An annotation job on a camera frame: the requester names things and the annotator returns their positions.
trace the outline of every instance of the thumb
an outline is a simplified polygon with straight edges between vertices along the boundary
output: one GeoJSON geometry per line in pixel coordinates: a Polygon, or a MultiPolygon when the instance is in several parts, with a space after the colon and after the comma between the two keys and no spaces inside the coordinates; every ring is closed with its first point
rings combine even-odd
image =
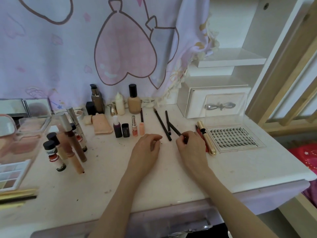
{"type": "Polygon", "coordinates": [[[155,142],[155,144],[154,144],[154,148],[153,148],[152,153],[153,153],[156,157],[158,157],[158,155],[159,155],[160,145],[161,145],[161,142],[160,142],[159,140],[157,140],[157,141],[155,142]]]}
{"type": "Polygon", "coordinates": [[[179,138],[176,140],[176,145],[179,151],[181,151],[183,148],[185,148],[184,144],[184,135],[179,136],[179,138]]]}

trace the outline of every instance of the person's left hand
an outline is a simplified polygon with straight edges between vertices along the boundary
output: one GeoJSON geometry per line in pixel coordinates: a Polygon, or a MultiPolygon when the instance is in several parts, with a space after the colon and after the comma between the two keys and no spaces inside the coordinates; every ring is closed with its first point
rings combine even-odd
{"type": "Polygon", "coordinates": [[[159,156],[161,135],[145,134],[135,144],[126,172],[141,181],[153,168],[159,156]]]}

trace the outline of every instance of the wooden bed frame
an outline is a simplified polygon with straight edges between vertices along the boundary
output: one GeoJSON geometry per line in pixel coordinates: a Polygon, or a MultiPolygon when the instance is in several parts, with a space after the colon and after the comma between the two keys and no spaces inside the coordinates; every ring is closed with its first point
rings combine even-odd
{"type": "MultiPolygon", "coordinates": [[[[296,119],[317,92],[317,77],[299,97],[284,118],[274,122],[268,118],[291,88],[309,60],[317,51],[317,0],[299,25],[281,55],[271,63],[259,88],[251,100],[246,115],[271,136],[284,136],[317,131],[317,110],[305,119],[296,119]]],[[[316,237],[317,209],[300,194],[280,206],[280,211],[301,238],[316,237]]]]}

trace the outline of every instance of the white shelf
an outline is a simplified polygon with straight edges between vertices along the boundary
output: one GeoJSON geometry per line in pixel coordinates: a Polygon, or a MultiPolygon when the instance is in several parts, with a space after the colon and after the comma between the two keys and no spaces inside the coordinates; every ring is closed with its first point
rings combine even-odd
{"type": "Polygon", "coordinates": [[[203,60],[194,61],[198,68],[230,67],[264,64],[266,58],[243,48],[220,48],[203,60]]]}

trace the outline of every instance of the black bottle cap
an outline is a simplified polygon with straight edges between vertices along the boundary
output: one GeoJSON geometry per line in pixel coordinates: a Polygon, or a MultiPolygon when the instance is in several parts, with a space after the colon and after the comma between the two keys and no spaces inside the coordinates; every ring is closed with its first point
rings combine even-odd
{"type": "Polygon", "coordinates": [[[123,137],[124,138],[130,137],[129,124],[128,123],[123,123],[121,125],[121,127],[122,127],[123,137]]]}
{"type": "Polygon", "coordinates": [[[130,91],[130,97],[135,98],[138,96],[137,92],[137,85],[136,84],[129,84],[129,91],[130,91]]]}
{"type": "Polygon", "coordinates": [[[86,103],[86,109],[87,109],[88,115],[96,115],[97,111],[92,101],[86,103]]]}
{"type": "Polygon", "coordinates": [[[74,124],[74,123],[70,123],[70,126],[72,127],[72,131],[74,131],[77,128],[76,124],[74,124]]]}
{"type": "Polygon", "coordinates": [[[48,135],[46,135],[46,137],[47,137],[48,140],[54,141],[55,145],[59,145],[60,144],[55,132],[49,133],[48,135]]]}
{"type": "Polygon", "coordinates": [[[43,147],[45,150],[51,150],[51,149],[55,148],[56,145],[55,145],[53,140],[49,140],[49,141],[44,142],[43,147]]]}

